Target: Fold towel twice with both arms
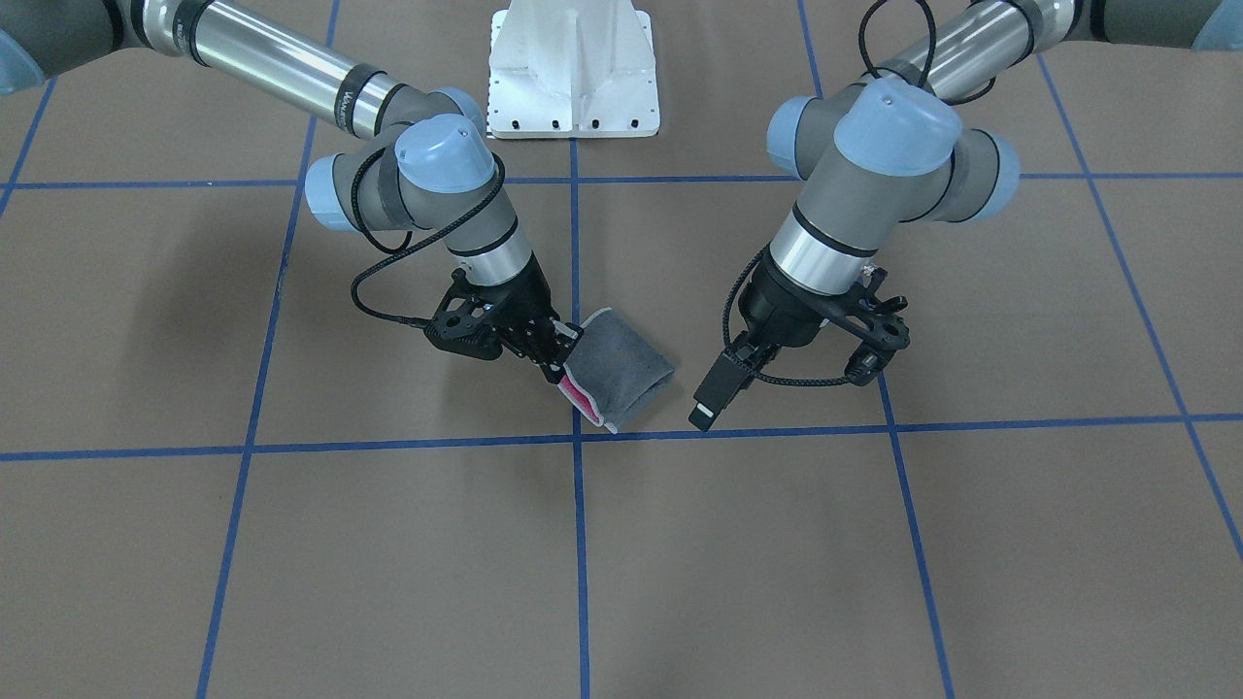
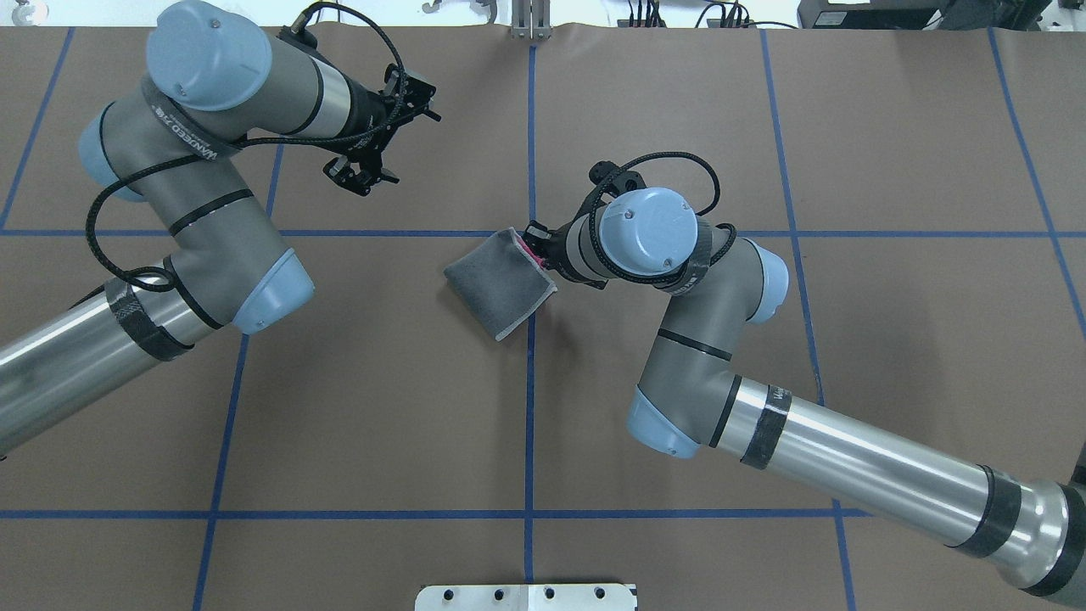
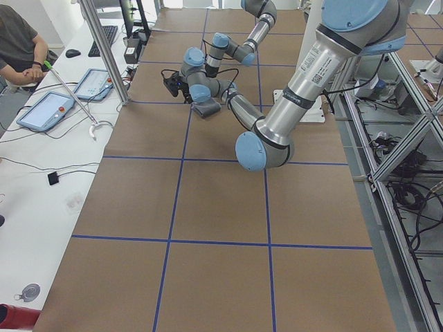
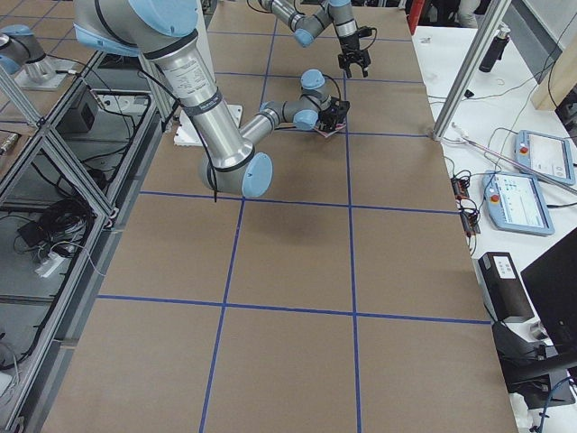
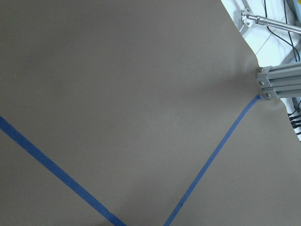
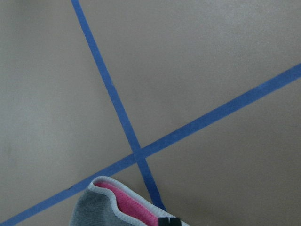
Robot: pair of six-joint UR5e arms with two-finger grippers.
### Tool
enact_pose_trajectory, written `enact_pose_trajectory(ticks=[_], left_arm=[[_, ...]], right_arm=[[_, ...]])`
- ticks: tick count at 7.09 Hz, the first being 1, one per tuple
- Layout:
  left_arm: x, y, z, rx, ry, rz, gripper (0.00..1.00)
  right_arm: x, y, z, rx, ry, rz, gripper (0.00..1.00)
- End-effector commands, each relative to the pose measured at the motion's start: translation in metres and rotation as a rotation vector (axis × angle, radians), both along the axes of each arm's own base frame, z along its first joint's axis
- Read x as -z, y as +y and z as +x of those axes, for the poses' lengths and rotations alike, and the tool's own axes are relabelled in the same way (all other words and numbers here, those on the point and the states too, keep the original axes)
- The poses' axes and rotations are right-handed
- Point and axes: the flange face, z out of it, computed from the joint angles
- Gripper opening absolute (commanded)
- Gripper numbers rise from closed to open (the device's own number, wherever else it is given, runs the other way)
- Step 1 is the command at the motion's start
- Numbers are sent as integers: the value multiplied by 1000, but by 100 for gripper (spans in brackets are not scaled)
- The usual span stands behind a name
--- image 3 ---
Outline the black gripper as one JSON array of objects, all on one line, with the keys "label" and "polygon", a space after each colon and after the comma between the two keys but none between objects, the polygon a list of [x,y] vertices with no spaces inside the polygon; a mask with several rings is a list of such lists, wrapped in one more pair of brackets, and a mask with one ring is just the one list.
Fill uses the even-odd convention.
[{"label": "black gripper", "polygon": [[182,77],[180,76],[178,71],[173,71],[171,76],[166,77],[164,75],[164,72],[162,72],[163,77],[163,84],[167,88],[167,90],[171,93],[173,97],[177,97],[179,94],[179,91],[182,92],[184,103],[190,104],[191,103],[191,95],[189,92],[189,86],[187,83],[185,83],[182,80]]}]

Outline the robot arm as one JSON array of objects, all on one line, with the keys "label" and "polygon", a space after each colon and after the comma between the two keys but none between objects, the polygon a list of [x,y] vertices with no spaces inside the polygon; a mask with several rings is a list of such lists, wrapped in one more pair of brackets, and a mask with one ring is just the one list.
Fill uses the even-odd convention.
[{"label": "robot arm", "polygon": [[237,43],[230,35],[215,33],[206,54],[205,71],[210,78],[216,78],[223,58],[227,55],[243,66],[254,63],[258,46],[264,41],[277,21],[277,9],[269,0],[241,1],[241,7],[256,18],[252,31],[242,43]]},{"label": "robot arm", "polygon": [[243,44],[216,33],[208,53],[189,48],[181,68],[163,80],[173,95],[182,95],[202,118],[226,105],[245,131],[235,143],[240,165],[252,172],[279,167],[293,156],[291,133],[310,110],[343,62],[351,57],[385,55],[401,49],[406,40],[409,1],[324,1],[316,40],[297,66],[270,112],[258,111],[236,84],[217,78],[225,56],[248,66],[259,44],[277,20],[272,1],[243,1],[242,8],[257,19]]}]

